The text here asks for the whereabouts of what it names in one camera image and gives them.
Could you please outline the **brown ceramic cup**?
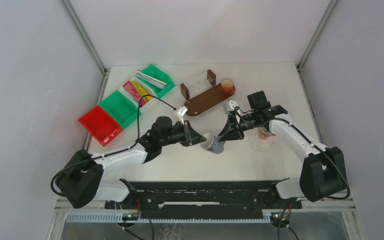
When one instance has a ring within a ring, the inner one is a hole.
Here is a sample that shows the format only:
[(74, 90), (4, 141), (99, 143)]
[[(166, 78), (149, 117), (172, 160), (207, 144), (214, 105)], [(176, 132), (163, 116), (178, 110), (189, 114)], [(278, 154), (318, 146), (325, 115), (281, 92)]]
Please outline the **brown ceramic cup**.
[(235, 93), (234, 82), (231, 79), (223, 79), (220, 83), (220, 86), (224, 94), (231, 95)]

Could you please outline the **pink printed white mug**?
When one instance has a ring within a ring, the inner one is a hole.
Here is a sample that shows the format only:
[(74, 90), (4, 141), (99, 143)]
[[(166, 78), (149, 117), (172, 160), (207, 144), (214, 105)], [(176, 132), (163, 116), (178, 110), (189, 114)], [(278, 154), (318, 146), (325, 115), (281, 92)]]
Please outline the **pink printed white mug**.
[(273, 134), (272, 132), (268, 131), (264, 127), (259, 127), (257, 129), (257, 136), (261, 140), (267, 140), (267, 139), (269, 139), (271, 137), (274, 137), (275, 134)]

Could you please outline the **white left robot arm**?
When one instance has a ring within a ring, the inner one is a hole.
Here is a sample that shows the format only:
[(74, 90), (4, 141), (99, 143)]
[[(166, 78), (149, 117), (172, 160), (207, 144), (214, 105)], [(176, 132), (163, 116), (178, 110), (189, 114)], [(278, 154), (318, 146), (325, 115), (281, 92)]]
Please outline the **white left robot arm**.
[(207, 139), (195, 131), (188, 120), (173, 123), (167, 116), (158, 117), (151, 128), (132, 146), (107, 153), (74, 153), (66, 166), (55, 174), (51, 186), (57, 186), (71, 206), (83, 208), (92, 201), (114, 201), (129, 209), (136, 203), (134, 188), (125, 179), (110, 175), (125, 167), (145, 164), (162, 153), (168, 145), (190, 147)]

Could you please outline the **grey handled white mug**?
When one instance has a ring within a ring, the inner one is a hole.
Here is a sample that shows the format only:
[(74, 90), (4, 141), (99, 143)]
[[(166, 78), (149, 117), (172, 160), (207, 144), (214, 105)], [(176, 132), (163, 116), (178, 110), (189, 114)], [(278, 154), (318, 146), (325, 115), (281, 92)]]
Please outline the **grey handled white mug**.
[(201, 142), (199, 145), (205, 151), (208, 151), (213, 154), (221, 154), (224, 151), (224, 142), (220, 142), (219, 138), (214, 134), (208, 132), (203, 135), (205, 141)]

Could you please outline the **pink toothpaste tube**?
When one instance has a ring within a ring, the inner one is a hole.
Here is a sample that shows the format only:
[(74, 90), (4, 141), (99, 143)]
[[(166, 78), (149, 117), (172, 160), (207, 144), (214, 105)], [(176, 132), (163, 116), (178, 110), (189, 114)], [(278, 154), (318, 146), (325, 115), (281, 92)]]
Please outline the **pink toothpaste tube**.
[(133, 99), (139, 103), (139, 106), (140, 107), (143, 107), (147, 102), (146, 102), (146, 99), (145, 98), (142, 98), (141, 94), (139, 93), (139, 91), (135, 88), (135, 86), (133, 85), (133, 83), (131, 81), (127, 81), (126, 83), (124, 83), (124, 85), (122, 86), (123, 89), (133, 97)]

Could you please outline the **clear acrylic organizer rack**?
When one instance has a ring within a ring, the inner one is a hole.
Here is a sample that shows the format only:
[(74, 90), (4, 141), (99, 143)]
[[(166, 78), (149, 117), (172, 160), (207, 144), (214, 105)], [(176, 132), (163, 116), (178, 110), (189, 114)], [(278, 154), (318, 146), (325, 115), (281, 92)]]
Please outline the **clear acrylic organizer rack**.
[(216, 85), (217, 76), (208, 69), (180, 84), (180, 92), (188, 101)]

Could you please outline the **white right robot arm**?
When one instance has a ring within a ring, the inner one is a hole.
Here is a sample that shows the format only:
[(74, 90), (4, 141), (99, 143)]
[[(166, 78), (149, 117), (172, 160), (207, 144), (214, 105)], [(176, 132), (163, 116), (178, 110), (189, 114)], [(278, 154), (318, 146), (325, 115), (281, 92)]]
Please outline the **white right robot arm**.
[[(242, 112), (233, 100), (224, 104), (227, 122), (217, 139), (220, 143), (241, 140), (245, 131), (263, 129), (279, 137), (295, 153), (302, 165), (300, 176), (275, 183), (269, 194), (273, 207), (282, 208), (292, 198), (317, 202), (324, 198), (345, 200), (350, 197), (344, 154), (338, 147), (328, 147), (305, 133), (284, 107), (271, 105), (264, 91), (252, 93), (247, 99), (250, 112)], [(336, 196), (343, 190), (345, 196)]]

